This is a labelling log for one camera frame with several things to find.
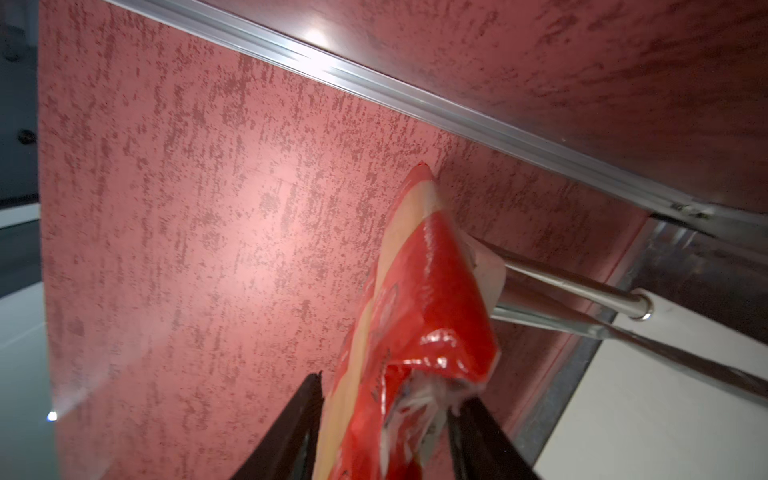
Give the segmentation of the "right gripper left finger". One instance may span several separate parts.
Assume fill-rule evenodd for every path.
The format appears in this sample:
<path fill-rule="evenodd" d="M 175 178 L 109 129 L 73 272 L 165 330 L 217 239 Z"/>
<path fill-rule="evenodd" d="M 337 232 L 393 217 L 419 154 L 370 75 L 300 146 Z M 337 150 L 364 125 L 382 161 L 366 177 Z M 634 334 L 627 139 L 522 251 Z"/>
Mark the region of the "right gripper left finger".
<path fill-rule="evenodd" d="M 323 403 L 322 376 L 311 373 L 231 479 L 311 479 Z"/>

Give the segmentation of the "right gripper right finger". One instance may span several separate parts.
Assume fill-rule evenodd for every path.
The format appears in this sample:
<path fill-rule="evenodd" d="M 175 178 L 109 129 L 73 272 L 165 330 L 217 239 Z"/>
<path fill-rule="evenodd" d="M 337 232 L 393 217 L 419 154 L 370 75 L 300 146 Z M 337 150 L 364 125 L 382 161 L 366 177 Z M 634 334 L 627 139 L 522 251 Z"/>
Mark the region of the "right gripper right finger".
<path fill-rule="evenodd" d="M 456 480 L 539 480 L 478 397 L 448 413 Z"/>

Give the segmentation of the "red spaghetti bag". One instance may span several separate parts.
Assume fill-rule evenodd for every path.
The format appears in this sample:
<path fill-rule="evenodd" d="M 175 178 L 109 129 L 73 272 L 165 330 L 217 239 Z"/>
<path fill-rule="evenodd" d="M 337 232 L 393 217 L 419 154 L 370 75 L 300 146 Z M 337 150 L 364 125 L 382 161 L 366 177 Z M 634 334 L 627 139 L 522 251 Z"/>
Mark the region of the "red spaghetti bag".
<path fill-rule="evenodd" d="M 502 259 L 461 232 L 426 164 L 401 185 L 323 408 L 317 479 L 418 479 L 500 351 Z"/>

